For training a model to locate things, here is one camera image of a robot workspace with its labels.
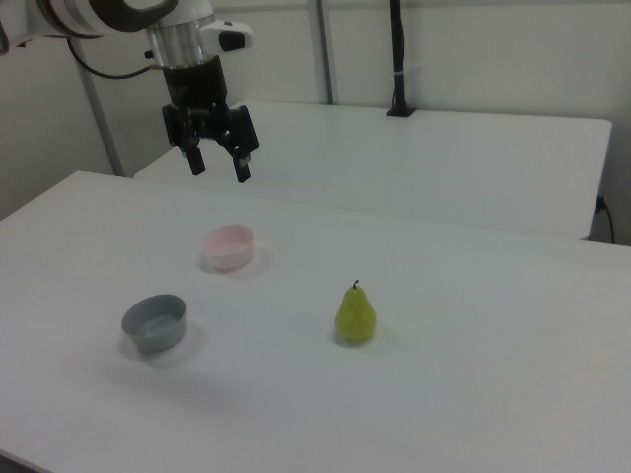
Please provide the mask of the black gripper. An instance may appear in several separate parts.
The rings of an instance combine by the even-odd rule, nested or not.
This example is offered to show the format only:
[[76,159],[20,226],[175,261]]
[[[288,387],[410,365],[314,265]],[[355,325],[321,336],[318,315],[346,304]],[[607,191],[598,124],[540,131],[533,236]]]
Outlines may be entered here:
[[251,153],[259,148],[259,141],[248,108],[226,105],[220,58],[189,68],[165,69],[164,78],[171,98],[162,108],[168,141],[180,148],[191,173],[205,172],[200,137],[219,141],[232,157],[238,183],[248,181]]

